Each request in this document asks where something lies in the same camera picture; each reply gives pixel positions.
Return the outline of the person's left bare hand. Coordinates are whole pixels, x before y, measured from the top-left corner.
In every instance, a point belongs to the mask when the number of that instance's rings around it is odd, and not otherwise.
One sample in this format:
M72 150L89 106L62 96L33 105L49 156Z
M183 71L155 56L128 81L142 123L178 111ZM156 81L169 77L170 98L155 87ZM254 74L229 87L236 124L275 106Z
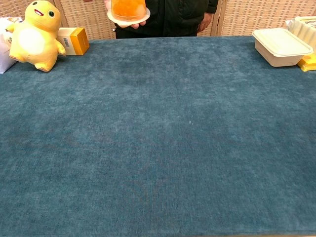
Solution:
M202 31L204 31L209 26L209 24L211 23L211 20L212 20L212 14L211 13L205 13L203 20L199 24L197 33L200 33Z

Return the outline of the person's right bare hand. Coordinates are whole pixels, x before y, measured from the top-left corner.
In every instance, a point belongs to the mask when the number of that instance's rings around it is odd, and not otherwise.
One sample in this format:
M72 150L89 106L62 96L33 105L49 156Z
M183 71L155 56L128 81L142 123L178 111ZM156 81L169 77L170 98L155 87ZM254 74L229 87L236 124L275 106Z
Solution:
M105 0L107 15L121 28L137 29L149 18L144 0Z

